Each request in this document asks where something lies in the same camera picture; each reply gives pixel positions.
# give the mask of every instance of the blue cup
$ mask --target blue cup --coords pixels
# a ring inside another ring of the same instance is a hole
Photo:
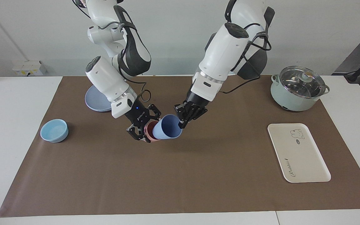
[[[68,125],[61,119],[54,119],[47,122],[40,131],[41,138],[52,143],[63,141],[68,134]]]
[[[152,134],[156,139],[174,139],[178,138],[182,133],[179,127],[180,119],[172,114],[164,116],[152,130]]]

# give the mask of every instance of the pot handle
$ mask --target pot handle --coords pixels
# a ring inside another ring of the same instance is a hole
[[[324,91],[324,93],[323,94],[327,94],[327,93],[329,93],[330,92],[330,88],[329,88],[329,86],[327,86],[327,85],[325,85],[326,86],[326,90]]]
[[[277,76],[278,76],[278,74],[272,75],[272,82],[273,82],[273,83],[274,83],[274,82],[278,83],[278,82],[277,82]]]

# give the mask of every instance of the cartoon bear drawing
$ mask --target cartoon bear drawing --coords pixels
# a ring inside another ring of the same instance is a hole
[[[303,131],[301,131],[301,129],[296,129],[296,130],[290,131],[290,133],[293,138],[305,139]]]

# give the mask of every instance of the pot lid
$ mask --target pot lid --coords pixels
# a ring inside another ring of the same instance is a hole
[[[308,68],[291,66],[279,74],[279,81],[292,94],[303,98],[316,98],[324,94],[323,79]]]

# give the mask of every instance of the blue object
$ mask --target blue object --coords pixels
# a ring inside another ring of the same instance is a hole
[[[172,114],[164,116],[152,130],[152,134],[156,139],[173,139],[178,138],[182,133],[179,127],[180,119]]]
[[[61,119],[48,121],[40,131],[41,138],[52,143],[63,141],[68,134],[68,125]]]
[[[97,112],[107,112],[112,109],[110,102],[104,94],[92,85],[84,97],[88,108]]]

